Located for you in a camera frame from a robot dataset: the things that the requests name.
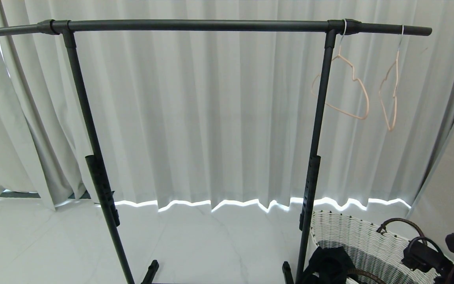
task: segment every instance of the floor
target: floor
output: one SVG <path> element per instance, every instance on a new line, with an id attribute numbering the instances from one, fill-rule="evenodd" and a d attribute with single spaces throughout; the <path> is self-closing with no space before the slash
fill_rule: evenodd
<path id="1" fill-rule="evenodd" d="M 301 204 L 290 207 L 175 204 L 118 205 L 119 233 L 133 277 L 141 282 L 153 259 L 155 282 L 283 283 L 281 265 L 295 273 L 301 232 Z M 318 210 L 334 210 L 328 204 Z M 407 207 L 350 205 L 345 214 L 381 223 L 404 217 Z M 393 232 L 414 237 L 404 224 Z M 53 212 L 34 198 L 0 198 L 0 284 L 124 283 L 101 209 L 91 200 L 71 201 Z"/>

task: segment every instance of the basket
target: basket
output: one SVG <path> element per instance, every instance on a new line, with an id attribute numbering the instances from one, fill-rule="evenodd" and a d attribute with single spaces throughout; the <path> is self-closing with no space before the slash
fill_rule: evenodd
<path id="1" fill-rule="evenodd" d="M 386 284 L 434 284 L 437 273 L 412 271 L 400 261 L 409 240 L 388 231 L 376 232 L 378 226 L 355 217 L 331 211 L 313 212 L 310 244 L 322 248 L 343 246 L 358 269 L 382 279 Z M 369 284 L 373 280 L 360 276 Z"/>

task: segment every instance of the rack foot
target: rack foot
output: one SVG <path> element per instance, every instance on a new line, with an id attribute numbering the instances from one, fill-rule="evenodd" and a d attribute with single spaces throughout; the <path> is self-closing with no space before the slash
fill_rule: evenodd
<path id="1" fill-rule="evenodd" d="M 288 261 L 283 262 L 281 267 L 283 270 L 283 277 L 285 278 L 285 284 L 294 284 L 294 279 L 292 278 L 292 270 L 290 270 L 290 265 Z"/>
<path id="2" fill-rule="evenodd" d="M 148 271 L 146 272 L 145 278 L 143 279 L 143 282 L 141 282 L 141 284 L 151 284 L 158 269 L 159 262 L 157 262 L 157 260 L 154 259 L 150 266 L 148 266 Z"/>

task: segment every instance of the black garment rack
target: black garment rack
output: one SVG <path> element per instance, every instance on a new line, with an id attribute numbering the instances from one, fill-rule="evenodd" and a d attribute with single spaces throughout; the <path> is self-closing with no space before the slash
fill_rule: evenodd
<path id="1" fill-rule="evenodd" d="M 297 262 L 296 282 L 301 279 L 304 271 L 306 248 L 311 225 L 311 213 L 316 193 L 316 183 L 318 180 L 318 170 L 320 166 L 320 156 L 318 156 L 318 141 L 323 120 L 323 110 L 325 107 L 328 79 L 330 75 L 330 64 L 337 34 L 402 34 L 413 36 L 429 36 L 432 29 L 429 27 L 401 26 L 387 24 L 367 24 L 359 21 L 328 20 L 328 21 L 238 21 L 238 20 L 97 20 L 97 21 L 69 21 L 69 20 L 46 20 L 32 25 L 2 27 L 0 36 L 15 36 L 19 34 L 51 34 L 63 35 L 64 44 L 68 52 L 71 72 L 76 86 L 78 99 L 87 127 L 90 145 L 93 155 L 85 157 L 90 170 L 99 203 L 104 214 L 104 219 L 108 225 L 108 230 L 112 237 L 115 250 L 119 257 L 122 271 L 128 284 L 135 281 L 131 274 L 131 269 L 122 247 L 122 242 L 117 230 L 120 225 L 119 214 L 115 208 L 113 192 L 110 188 L 108 175 L 104 166 L 101 147 L 97 139 L 94 120 L 83 82 L 80 62 L 76 51 L 74 33 L 79 31 L 121 31 L 121 30 L 175 30 L 175 31 L 287 31 L 287 32 L 324 32 L 325 52 L 318 92 L 318 102 L 316 107 L 315 122 L 313 127 L 313 137 L 311 140 L 311 150 L 309 155 L 308 172 L 306 185 L 304 188 L 304 202 L 299 219 L 299 229 L 302 231 L 301 245 L 299 249 L 299 259 Z M 148 268 L 142 284 L 153 282 L 155 273 L 159 268 L 157 260 L 153 260 Z M 283 278 L 286 284 L 294 284 L 292 273 L 288 262 L 283 263 Z"/>

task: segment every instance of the wire hanger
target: wire hanger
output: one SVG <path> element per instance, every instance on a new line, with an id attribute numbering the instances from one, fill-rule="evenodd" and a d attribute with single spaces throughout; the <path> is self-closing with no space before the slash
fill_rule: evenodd
<path id="1" fill-rule="evenodd" d="M 346 34 L 346 19 L 344 19 L 344 32 L 342 33 L 341 40 L 339 40 L 339 50 L 338 50 L 338 52 L 337 52 L 337 55 L 336 55 L 334 58 L 332 58 L 331 62 L 334 61 L 334 60 L 336 60 L 337 58 L 339 58 L 339 59 L 343 60 L 344 62 L 346 62 L 346 64 L 348 64 L 348 65 L 351 67 L 351 69 L 352 69 L 352 81 L 353 81 L 353 82 L 357 81 L 357 82 L 360 84 L 361 88 L 362 88 L 362 92 L 364 93 L 364 97 L 365 97 L 365 101 L 366 101 L 365 114 L 364 114 L 364 116 L 361 116 L 361 117 L 360 117 L 360 116 L 357 116 L 357 115 L 348 113 L 348 112 L 346 112 L 346 111 L 344 111 L 344 110 L 341 110 L 341 109 L 339 109 L 339 108 L 337 108 L 337 107 L 335 107 L 335 106 L 333 106 L 333 105 L 331 105 L 331 104 L 329 104 L 329 103 L 327 103 L 327 102 L 326 102 L 325 104 L 328 105 L 328 106 L 330 106 L 331 108 L 333 108 L 333 109 L 335 109 L 335 110 L 337 110 L 337 111 L 339 111 L 339 112 L 341 112 L 341 113 L 344 113 L 345 115 L 349 115 L 349 116 L 351 116 L 351 117 L 353 117 L 353 118 L 356 118 L 356 119 L 366 119 L 367 116 L 369 115 L 369 95 L 367 95 L 367 90 L 365 89 L 364 83 L 362 82 L 362 80 L 360 80 L 360 79 L 358 79 L 358 78 L 355 78 L 355 66 L 353 66 L 353 63 L 351 63 L 348 59 L 344 58 L 344 57 L 341 55 L 341 43 L 342 43 L 342 39 L 344 38 L 344 35 L 345 35 L 345 34 Z M 313 87 L 315 86 L 316 80 L 317 80 L 320 76 L 321 76 L 321 75 L 318 74 L 318 75 L 315 77 L 315 79 L 313 80 L 313 83 L 311 84 L 311 94 L 312 94 L 313 96 L 315 96 L 315 97 L 317 97 L 317 95 L 313 92 Z"/>
<path id="2" fill-rule="evenodd" d="M 388 128 L 388 131 L 393 131 L 393 128 L 395 128 L 395 122 L 397 120 L 397 87 L 398 87 L 398 56 L 400 54 L 400 45 L 402 43 L 402 37 L 404 36 L 404 25 L 402 25 L 402 33 L 400 34 L 400 41 L 398 42 L 398 48 L 397 48 L 397 55 L 395 56 L 395 61 L 393 64 L 390 66 L 388 71 L 386 72 L 385 78 L 380 84 L 380 89 L 378 90 L 378 96 L 380 96 L 380 102 L 381 102 L 381 107 L 383 108 L 383 114 L 385 117 L 385 122 L 386 122 L 386 127 Z M 392 70 L 393 66 L 395 66 L 395 88 L 393 88 L 393 119 L 390 124 L 388 116 L 386 115 L 386 109 L 383 103 L 383 98 L 381 97 L 381 88 L 383 88 L 383 84 L 385 81 L 388 79 L 388 75 L 390 74 L 390 71 Z"/>

